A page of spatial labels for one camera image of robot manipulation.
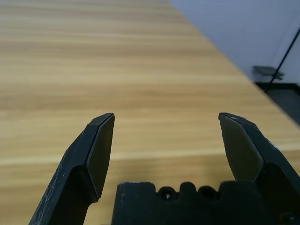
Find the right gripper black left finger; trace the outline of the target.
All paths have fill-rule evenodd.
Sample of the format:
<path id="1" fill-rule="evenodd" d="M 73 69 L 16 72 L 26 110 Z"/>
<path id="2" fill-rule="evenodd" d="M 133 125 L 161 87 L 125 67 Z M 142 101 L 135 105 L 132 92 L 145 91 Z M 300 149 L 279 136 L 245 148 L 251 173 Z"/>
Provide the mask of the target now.
<path id="1" fill-rule="evenodd" d="M 63 155 L 31 225 L 82 225 L 98 202 L 108 171 L 115 116 L 106 113 L 85 127 Z"/>

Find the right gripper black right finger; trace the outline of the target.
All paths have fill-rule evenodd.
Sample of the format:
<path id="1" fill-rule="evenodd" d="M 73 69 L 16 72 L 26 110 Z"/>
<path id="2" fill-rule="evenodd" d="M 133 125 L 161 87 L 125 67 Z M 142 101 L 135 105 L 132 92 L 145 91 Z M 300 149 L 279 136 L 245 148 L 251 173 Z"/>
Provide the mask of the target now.
<path id="1" fill-rule="evenodd" d="M 300 223 L 300 177 L 281 151 L 253 122 L 221 112 L 226 157 L 236 180 L 255 183 L 279 225 Z"/>

